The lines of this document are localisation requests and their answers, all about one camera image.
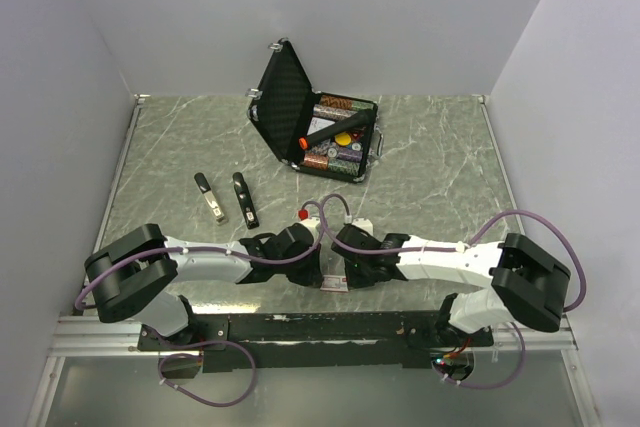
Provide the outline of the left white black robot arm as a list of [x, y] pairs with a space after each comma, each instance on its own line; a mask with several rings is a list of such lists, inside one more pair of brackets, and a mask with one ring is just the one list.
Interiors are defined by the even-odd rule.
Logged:
[[195, 341], [198, 326], [186, 297], [168, 292], [170, 285], [255, 284], [283, 275], [317, 288], [323, 282], [321, 238], [315, 218], [226, 244], [184, 241], [164, 235], [157, 224], [144, 224], [87, 258], [88, 284], [75, 308], [95, 308], [103, 323], [134, 319], [183, 349]]

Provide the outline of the black stapler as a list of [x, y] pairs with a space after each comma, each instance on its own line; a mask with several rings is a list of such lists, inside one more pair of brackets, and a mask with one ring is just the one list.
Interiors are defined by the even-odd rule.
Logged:
[[241, 172], [232, 175], [233, 187], [246, 227], [257, 228], [260, 223], [246, 180]]

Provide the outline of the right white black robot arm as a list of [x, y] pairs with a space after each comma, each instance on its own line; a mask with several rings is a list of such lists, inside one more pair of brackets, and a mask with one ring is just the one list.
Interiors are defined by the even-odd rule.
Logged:
[[436, 321], [438, 337], [457, 345], [495, 324], [518, 322], [535, 331], [559, 330], [569, 269], [528, 237], [470, 246], [391, 233], [382, 241], [346, 224], [332, 242], [345, 260], [348, 285], [370, 287], [389, 280], [438, 280], [474, 287], [446, 297]]

